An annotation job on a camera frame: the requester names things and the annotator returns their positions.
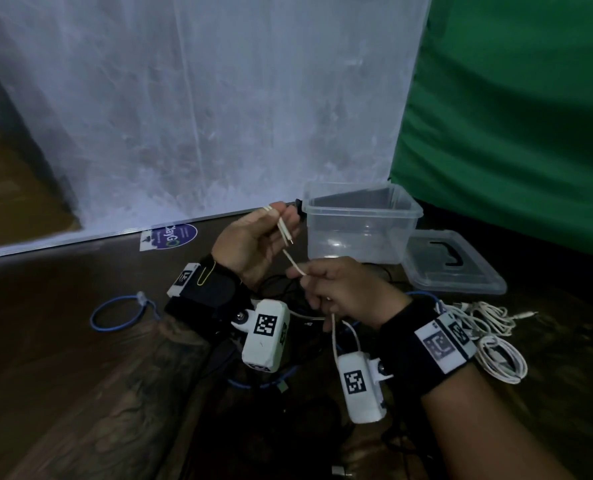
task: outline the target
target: black wrist strap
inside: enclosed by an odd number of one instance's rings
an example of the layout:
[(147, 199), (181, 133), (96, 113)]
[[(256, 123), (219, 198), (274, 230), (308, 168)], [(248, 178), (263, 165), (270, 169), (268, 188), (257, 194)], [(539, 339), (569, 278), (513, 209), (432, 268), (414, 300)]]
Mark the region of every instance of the black wrist strap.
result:
[(225, 339), (238, 312), (252, 308), (250, 290), (227, 267), (208, 255), (199, 262), (179, 296), (170, 298), (165, 312), (187, 324), (212, 344)]
[(424, 395), (463, 367), (476, 346), (431, 298), (414, 299), (379, 331), (378, 356), (388, 374), (414, 395)]

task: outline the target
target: white backdrop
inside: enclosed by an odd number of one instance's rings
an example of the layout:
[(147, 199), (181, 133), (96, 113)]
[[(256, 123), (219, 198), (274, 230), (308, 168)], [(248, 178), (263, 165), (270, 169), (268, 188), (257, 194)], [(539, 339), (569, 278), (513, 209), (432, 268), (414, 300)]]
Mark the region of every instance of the white backdrop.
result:
[(29, 245), (384, 181), (428, 7), (0, 0), (0, 80), (84, 227)]

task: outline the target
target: purple sticker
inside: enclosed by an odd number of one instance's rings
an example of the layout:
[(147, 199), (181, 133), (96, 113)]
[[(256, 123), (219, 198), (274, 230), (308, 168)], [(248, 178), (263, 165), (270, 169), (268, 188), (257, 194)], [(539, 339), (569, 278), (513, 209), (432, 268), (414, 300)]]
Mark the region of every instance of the purple sticker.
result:
[(197, 236), (197, 228), (192, 224), (165, 226), (141, 233), (141, 251), (152, 249), (178, 248), (188, 244)]

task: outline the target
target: left hand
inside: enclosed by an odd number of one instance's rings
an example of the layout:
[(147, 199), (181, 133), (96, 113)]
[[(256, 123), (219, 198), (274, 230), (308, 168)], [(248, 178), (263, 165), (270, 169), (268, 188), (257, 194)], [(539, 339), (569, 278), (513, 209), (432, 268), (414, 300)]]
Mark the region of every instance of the left hand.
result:
[(250, 288), (259, 284), (267, 273), (272, 259), (285, 247), (277, 228), (283, 218), (294, 239), (299, 234), (297, 209), (285, 202), (270, 204), (272, 210), (257, 209), (231, 223), (217, 237), (212, 257), (221, 266), (234, 271)]

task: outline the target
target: green fabric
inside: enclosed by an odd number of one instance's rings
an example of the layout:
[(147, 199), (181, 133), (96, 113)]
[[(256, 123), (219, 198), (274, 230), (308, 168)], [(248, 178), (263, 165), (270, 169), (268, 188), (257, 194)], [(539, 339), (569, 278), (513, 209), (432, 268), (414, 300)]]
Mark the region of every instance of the green fabric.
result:
[(593, 254), (593, 0), (434, 0), (390, 176)]

